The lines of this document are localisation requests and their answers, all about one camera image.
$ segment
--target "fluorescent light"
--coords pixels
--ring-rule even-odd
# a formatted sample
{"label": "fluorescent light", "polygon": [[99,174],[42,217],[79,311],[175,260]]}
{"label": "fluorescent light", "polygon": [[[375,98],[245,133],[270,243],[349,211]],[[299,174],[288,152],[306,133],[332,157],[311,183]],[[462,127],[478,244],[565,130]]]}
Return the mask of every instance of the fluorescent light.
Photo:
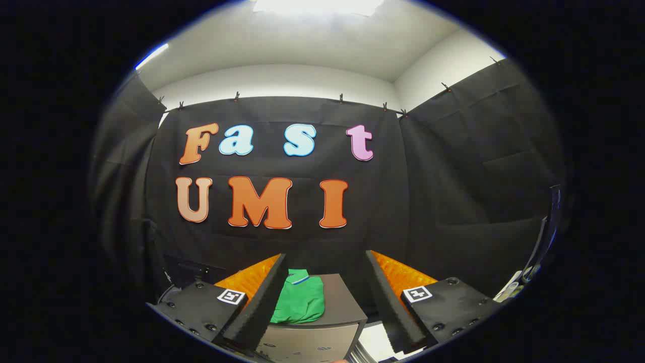
{"label": "fluorescent light", "polygon": [[134,69],[139,70],[139,68],[143,67],[144,64],[146,64],[149,60],[152,58],[156,57],[159,55],[159,53],[163,52],[164,50],[168,49],[168,43],[162,45],[161,47],[155,49],[154,52],[150,53],[149,56],[146,57],[146,59],[142,60],[139,65],[137,65]]}
{"label": "fluorescent light", "polygon": [[383,0],[257,0],[254,12],[345,13],[370,16]]}

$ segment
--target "black metal bracket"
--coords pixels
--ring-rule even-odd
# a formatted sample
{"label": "black metal bracket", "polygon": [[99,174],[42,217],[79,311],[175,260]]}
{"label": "black metal bracket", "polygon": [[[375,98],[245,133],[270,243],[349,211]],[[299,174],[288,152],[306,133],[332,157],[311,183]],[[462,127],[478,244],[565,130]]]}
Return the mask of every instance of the black metal bracket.
{"label": "black metal bracket", "polygon": [[404,290],[401,300],[426,332],[428,346],[477,325],[504,305],[455,277]]}
{"label": "black metal bracket", "polygon": [[187,333],[212,342],[226,331],[248,301],[240,291],[195,280],[183,289],[167,291],[158,304],[146,304]]}

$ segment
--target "black fabric backdrop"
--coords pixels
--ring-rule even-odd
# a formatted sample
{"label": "black fabric backdrop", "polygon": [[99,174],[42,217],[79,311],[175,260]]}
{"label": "black fabric backdrop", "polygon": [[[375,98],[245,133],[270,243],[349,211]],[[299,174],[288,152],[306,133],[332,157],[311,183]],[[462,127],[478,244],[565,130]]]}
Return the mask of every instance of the black fabric backdrop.
{"label": "black fabric backdrop", "polygon": [[494,296],[521,270],[565,168],[555,120],[504,59],[401,118],[410,176],[406,261]]}
{"label": "black fabric backdrop", "polygon": [[[134,77],[106,114],[111,121],[98,130],[95,146],[90,181],[103,247],[137,287],[157,295],[168,283],[163,253],[218,267],[222,276],[286,253],[290,268],[340,273],[370,314],[374,304],[360,271],[363,252],[373,249],[493,296],[524,267],[548,212],[548,187],[564,179],[557,128],[537,90],[507,59],[450,88],[398,120],[369,105],[260,97],[175,109],[156,130],[164,107]],[[201,159],[179,165],[185,132],[213,122],[219,132],[199,151]],[[316,128],[308,156],[283,151],[284,130],[293,123]],[[253,151],[221,154],[224,131],[242,124],[253,127]],[[353,157],[345,134],[360,124],[373,136],[367,145],[374,157],[367,162]],[[193,210],[195,180],[213,180],[202,223],[186,221],[177,210],[180,176],[193,180]],[[232,176],[249,177],[258,193],[271,178],[291,179],[293,227],[228,225]],[[318,225],[324,208],[319,183],[330,179],[349,184],[348,225],[340,229]]]}
{"label": "black fabric backdrop", "polygon": [[[179,165],[186,145],[186,131],[216,122],[201,159]],[[315,148],[304,157],[287,156],[284,130],[305,123],[316,128]],[[253,128],[253,151],[245,156],[223,155],[218,146],[224,131],[234,125]],[[370,161],[353,157],[346,130],[363,124],[372,133],[367,141],[374,152]],[[359,262],[366,249],[402,260],[408,240],[408,171],[399,123],[392,111],[356,103],[298,97],[261,97],[213,101],[173,110],[155,139],[146,183],[146,202],[159,226],[156,240],[163,250],[185,258],[237,272],[277,253],[286,254],[289,268],[310,274],[340,273],[356,300],[372,306]],[[209,211],[204,222],[186,221],[177,210],[175,179],[193,180],[189,202],[197,210],[197,178],[211,178]],[[291,229],[232,227],[232,189],[228,179],[247,176],[258,195],[271,178],[288,178],[288,216]],[[343,214],[347,225],[323,229],[323,180],[348,182]]]}
{"label": "black fabric backdrop", "polygon": [[159,120],[166,107],[136,74],[107,105],[94,143],[88,184],[99,240],[120,284],[155,300],[168,281],[150,236],[144,182]]}

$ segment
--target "green cloth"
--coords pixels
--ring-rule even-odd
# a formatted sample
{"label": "green cloth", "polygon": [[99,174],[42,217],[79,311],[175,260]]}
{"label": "green cloth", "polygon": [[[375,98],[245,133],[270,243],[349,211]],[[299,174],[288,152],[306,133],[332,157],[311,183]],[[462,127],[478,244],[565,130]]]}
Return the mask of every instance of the green cloth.
{"label": "green cloth", "polygon": [[315,322],[324,313],[323,281],[309,277],[307,270],[289,269],[271,322],[302,324]]}

